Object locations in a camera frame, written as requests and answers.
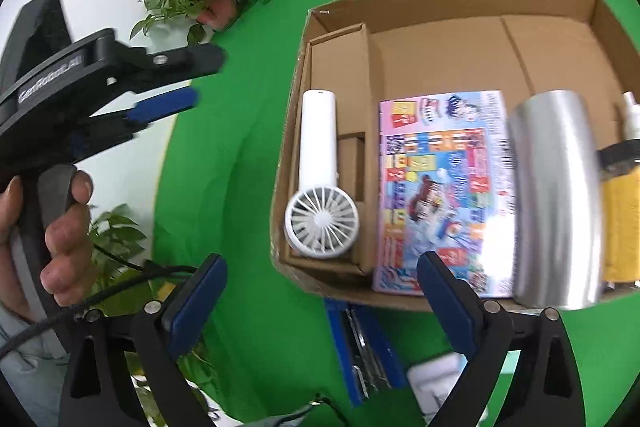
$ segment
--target silver metal cylinder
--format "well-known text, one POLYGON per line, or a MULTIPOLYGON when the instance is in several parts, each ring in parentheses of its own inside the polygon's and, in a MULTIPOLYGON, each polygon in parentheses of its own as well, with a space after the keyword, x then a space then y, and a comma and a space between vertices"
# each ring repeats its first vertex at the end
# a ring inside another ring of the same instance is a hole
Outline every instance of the silver metal cylinder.
POLYGON ((602 265, 596 146, 580 96, 548 91, 510 118, 518 211, 514 299, 525 307, 594 304, 602 265))

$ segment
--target colorful board game box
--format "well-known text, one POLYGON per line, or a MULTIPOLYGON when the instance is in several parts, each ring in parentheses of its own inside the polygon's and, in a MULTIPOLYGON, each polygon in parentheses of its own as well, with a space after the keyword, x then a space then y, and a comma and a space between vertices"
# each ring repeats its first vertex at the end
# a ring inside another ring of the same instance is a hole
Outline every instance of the colorful board game box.
POLYGON ((511 296, 514 166, 500 91, 380 103, 380 247, 373 289, 421 295, 435 250, 481 297, 511 296))

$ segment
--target green tablecloth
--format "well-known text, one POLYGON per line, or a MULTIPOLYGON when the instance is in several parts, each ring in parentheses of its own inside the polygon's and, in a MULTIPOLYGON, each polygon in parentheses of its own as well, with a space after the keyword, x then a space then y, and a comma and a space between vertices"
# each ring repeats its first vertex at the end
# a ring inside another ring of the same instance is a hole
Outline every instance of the green tablecloth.
MULTIPOLYGON (((355 426, 420 426, 409 389, 351 410, 321 299, 271 266, 269 210, 289 86, 307 11, 332 0, 273 0, 246 13, 217 42, 222 74, 194 81, 200 105, 178 117, 156 202, 155 256, 199 263, 222 253, 223 298, 206 328, 217 376, 208 389, 243 421, 290 412, 315 393, 332 397, 355 426)), ((640 47, 636 0, 606 0, 640 47)), ((588 425, 601 426, 640 370, 640 296, 563 315, 584 388, 588 425)), ((380 310, 402 363, 445 352, 431 314, 380 310)), ((508 386, 498 382, 492 418, 508 386)), ((310 425, 337 425, 315 412, 310 425)))

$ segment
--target screw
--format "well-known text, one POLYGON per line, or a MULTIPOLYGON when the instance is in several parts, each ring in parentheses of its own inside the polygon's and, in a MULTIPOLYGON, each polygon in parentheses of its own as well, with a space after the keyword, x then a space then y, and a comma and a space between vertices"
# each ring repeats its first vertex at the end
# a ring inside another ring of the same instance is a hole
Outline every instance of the screw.
POLYGON ((489 313, 497 313, 502 309, 502 306, 500 306, 496 301, 485 301, 484 309, 489 313))
POLYGON ((145 312, 149 315, 158 313, 160 311, 160 308, 162 308, 162 302, 160 301, 149 301, 145 304, 145 312))
POLYGON ((102 317, 102 312, 100 310, 93 309, 86 312, 86 314, 84 315, 84 320, 86 320, 87 322, 95 322, 100 317, 102 317))
POLYGON ((560 318, 560 314, 558 313, 558 310, 555 310, 553 308, 547 308, 545 310, 545 315, 546 315, 546 318, 548 318, 550 321, 556 321, 560 318))

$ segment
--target open cardboard box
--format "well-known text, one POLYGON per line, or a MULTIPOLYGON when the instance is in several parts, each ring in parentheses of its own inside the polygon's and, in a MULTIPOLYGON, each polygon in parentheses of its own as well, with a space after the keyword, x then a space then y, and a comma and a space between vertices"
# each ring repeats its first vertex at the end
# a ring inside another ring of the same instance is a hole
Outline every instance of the open cardboard box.
POLYGON ((338 0, 310 12, 300 49, 271 208, 273 263, 305 291, 379 307, 430 309, 424 298, 371 289, 379 102, 499 89, 510 112, 535 93, 571 89, 584 98, 603 148, 622 139, 622 92, 640 99, 640 55, 603 0, 338 0), (335 93, 338 184, 360 212, 356 244, 332 261, 300 257, 283 232, 298 188, 307 89, 335 93))

